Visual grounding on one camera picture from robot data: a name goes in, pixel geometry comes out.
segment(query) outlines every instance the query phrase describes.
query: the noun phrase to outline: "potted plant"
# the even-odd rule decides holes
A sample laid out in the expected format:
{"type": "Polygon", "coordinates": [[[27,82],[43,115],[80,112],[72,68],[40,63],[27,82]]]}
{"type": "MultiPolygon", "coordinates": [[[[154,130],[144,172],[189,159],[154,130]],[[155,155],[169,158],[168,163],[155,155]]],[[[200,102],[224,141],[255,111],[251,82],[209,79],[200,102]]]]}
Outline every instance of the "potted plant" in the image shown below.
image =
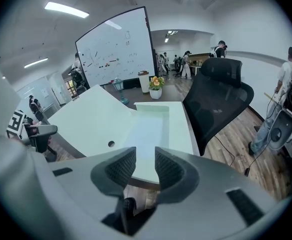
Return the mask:
{"type": "Polygon", "coordinates": [[[165,84],[165,79],[163,77],[156,77],[154,76],[149,83],[149,92],[150,96],[157,100],[161,97],[162,94],[162,87],[165,84]]]}

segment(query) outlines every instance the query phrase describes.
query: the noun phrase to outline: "chair headrest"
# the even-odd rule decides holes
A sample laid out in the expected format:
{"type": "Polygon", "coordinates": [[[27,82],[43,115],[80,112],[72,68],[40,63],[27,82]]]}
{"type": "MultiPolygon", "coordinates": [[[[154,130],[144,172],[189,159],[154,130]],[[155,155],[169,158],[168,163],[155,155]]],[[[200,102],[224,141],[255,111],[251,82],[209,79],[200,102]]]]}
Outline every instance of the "chair headrest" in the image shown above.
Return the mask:
{"type": "Polygon", "coordinates": [[[239,60],[213,57],[205,60],[200,71],[204,76],[239,88],[241,66],[242,62],[239,60]]]}

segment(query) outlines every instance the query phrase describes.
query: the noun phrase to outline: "cable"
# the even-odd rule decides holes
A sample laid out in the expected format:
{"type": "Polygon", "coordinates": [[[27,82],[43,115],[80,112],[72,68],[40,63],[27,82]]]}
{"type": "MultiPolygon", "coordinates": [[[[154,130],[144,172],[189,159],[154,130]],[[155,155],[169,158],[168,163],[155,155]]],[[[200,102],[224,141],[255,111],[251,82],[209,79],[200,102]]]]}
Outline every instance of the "cable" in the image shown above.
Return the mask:
{"type": "MultiPolygon", "coordinates": [[[[224,149],[226,149],[226,147],[221,143],[221,141],[220,141],[220,139],[218,139],[216,136],[214,136],[217,140],[219,140],[219,142],[220,142],[220,144],[224,147],[224,149]]],[[[232,157],[234,157],[234,159],[232,160],[232,162],[231,162],[231,164],[230,164],[230,166],[232,166],[232,164],[233,164],[233,162],[235,161],[235,156],[228,150],[228,149],[226,149],[227,151],[228,151],[228,153],[230,153],[231,154],[231,156],[232,157]]]]}
{"type": "Polygon", "coordinates": [[[272,114],[274,114],[274,112],[275,112],[275,110],[276,110],[276,107],[279,105],[279,103],[280,103],[280,100],[281,100],[281,98],[282,98],[282,96],[284,95],[284,94],[286,94],[286,92],[284,92],[281,96],[280,96],[280,98],[279,98],[279,100],[278,100],[278,102],[277,102],[277,104],[276,104],[276,106],[275,106],[275,108],[274,108],[274,110],[272,111],[272,113],[271,113],[271,115],[269,116],[269,117],[266,117],[266,119],[269,119],[269,118],[271,118],[271,116],[272,116],[272,114]]]}
{"type": "Polygon", "coordinates": [[[248,167],[248,169],[250,169],[251,165],[257,160],[257,158],[265,151],[265,149],[268,147],[269,143],[270,143],[271,139],[269,140],[269,142],[267,143],[266,147],[264,148],[264,150],[254,159],[254,161],[251,162],[250,166],[248,167]]]}
{"type": "Polygon", "coordinates": [[[270,101],[269,101],[269,103],[268,103],[268,105],[267,105],[266,116],[268,115],[268,106],[269,106],[269,104],[271,103],[272,98],[274,98],[275,94],[276,94],[276,91],[275,91],[274,94],[272,95],[272,97],[271,97],[271,99],[270,99],[270,101]]]}

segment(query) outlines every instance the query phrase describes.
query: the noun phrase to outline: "white t-shirt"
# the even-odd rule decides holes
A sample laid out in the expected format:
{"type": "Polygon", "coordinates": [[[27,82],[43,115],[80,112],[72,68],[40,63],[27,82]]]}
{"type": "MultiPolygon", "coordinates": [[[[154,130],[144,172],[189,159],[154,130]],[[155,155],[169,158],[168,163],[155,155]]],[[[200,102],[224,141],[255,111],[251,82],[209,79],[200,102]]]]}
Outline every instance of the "white t-shirt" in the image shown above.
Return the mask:
{"type": "Polygon", "coordinates": [[[165,65],[168,65],[168,63],[169,63],[169,57],[165,56],[165,65]]]}
{"type": "Polygon", "coordinates": [[[80,60],[77,59],[73,64],[72,64],[72,68],[78,68],[79,71],[81,72],[81,63],[80,60]]]}
{"type": "Polygon", "coordinates": [[[163,65],[164,64],[164,58],[159,57],[158,63],[159,63],[159,65],[163,65]]]}
{"type": "Polygon", "coordinates": [[[186,64],[189,64],[189,57],[188,57],[188,55],[185,55],[184,56],[184,61],[186,62],[186,64]]]}
{"type": "Polygon", "coordinates": [[[278,73],[278,80],[282,82],[282,86],[275,97],[275,101],[282,105],[286,99],[287,91],[292,82],[292,62],[285,62],[278,73]]]}

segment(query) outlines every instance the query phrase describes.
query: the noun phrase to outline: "person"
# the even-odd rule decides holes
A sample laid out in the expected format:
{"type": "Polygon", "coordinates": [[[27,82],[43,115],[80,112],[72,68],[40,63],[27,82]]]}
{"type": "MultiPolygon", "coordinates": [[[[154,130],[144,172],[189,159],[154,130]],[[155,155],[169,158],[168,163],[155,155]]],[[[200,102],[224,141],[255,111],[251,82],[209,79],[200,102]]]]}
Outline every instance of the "person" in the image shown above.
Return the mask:
{"type": "Polygon", "coordinates": [[[41,104],[36,98],[33,97],[33,95],[29,96],[29,107],[39,121],[47,124],[41,104]]]}
{"type": "Polygon", "coordinates": [[[85,90],[89,88],[87,79],[81,67],[78,53],[75,54],[75,62],[72,64],[71,78],[78,95],[80,95],[81,93],[83,93],[85,90]]]}
{"type": "Polygon", "coordinates": [[[161,70],[163,70],[164,71],[164,76],[166,76],[167,75],[167,70],[166,70],[166,68],[164,66],[164,64],[165,64],[165,58],[164,58],[164,56],[162,54],[159,55],[158,63],[159,63],[159,72],[161,70]]]}
{"type": "Polygon", "coordinates": [[[211,51],[209,57],[225,58],[225,50],[227,45],[224,41],[219,41],[218,45],[211,51]]]}
{"type": "Polygon", "coordinates": [[[165,63],[164,63],[164,66],[165,66],[165,69],[167,70],[167,74],[169,74],[169,57],[167,56],[167,53],[164,52],[164,58],[165,58],[165,63]]]}
{"type": "Polygon", "coordinates": [[[175,63],[175,70],[176,70],[177,67],[178,67],[178,58],[177,58],[177,55],[175,55],[174,63],[175,63]]]}
{"type": "Polygon", "coordinates": [[[72,69],[76,69],[78,72],[82,74],[82,67],[79,59],[79,54],[76,52],[75,54],[75,62],[72,64],[72,69]]]}
{"type": "Polygon", "coordinates": [[[189,59],[190,51],[186,51],[184,55],[184,68],[181,74],[181,78],[191,79],[191,73],[190,73],[190,67],[189,64],[191,64],[191,60],[189,59]]]}
{"type": "Polygon", "coordinates": [[[248,143],[248,153],[253,156],[262,147],[267,145],[267,137],[271,126],[273,125],[278,113],[282,109],[282,105],[286,100],[286,93],[289,90],[290,84],[292,83],[292,47],[288,49],[288,62],[285,62],[278,74],[278,83],[275,88],[276,97],[273,99],[275,102],[272,103],[267,118],[259,128],[257,135],[253,141],[248,143]]]}

